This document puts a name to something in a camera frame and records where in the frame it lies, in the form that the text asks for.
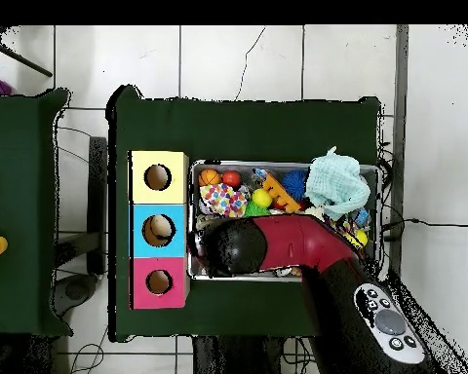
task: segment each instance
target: pink cube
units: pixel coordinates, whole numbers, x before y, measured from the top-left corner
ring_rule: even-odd
[[[189,291],[184,257],[134,258],[133,310],[181,309]]]

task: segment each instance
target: white control pad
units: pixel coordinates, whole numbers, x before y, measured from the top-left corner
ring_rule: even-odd
[[[354,292],[354,304],[388,356],[406,364],[425,359],[426,353],[406,318],[378,286],[362,284]]]

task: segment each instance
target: orange toy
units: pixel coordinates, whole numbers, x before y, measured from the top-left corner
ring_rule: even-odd
[[[221,176],[214,169],[204,169],[199,174],[199,186],[216,185],[220,183]]]
[[[285,212],[293,213],[301,209],[301,205],[288,195],[288,192],[270,173],[267,173],[265,180],[262,182],[262,188],[268,191],[269,195]]]

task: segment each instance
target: yellow cube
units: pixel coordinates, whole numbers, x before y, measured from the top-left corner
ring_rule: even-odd
[[[128,165],[129,202],[186,203],[189,160],[183,152],[130,151]]]

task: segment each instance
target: wooden block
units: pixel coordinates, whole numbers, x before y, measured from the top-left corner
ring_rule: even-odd
[[[189,292],[186,265],[185,257],[135,258],[132,310],[183,308]]]
[[[189,160],[182,152],[130,151],[129,202],[185,204],[188,165]]]
[[[268,191],[272,198],[277,198],[277,203],[280,206],[285,206],[287,213],[293,213],[301,209],[301,205],[286,192],[283,185],[270,173],[267,173],[265,180],[262,182],[262,188]]]
[[[186,256],[186,205],[133,205],[130,208],[134,213],[133,257]]]

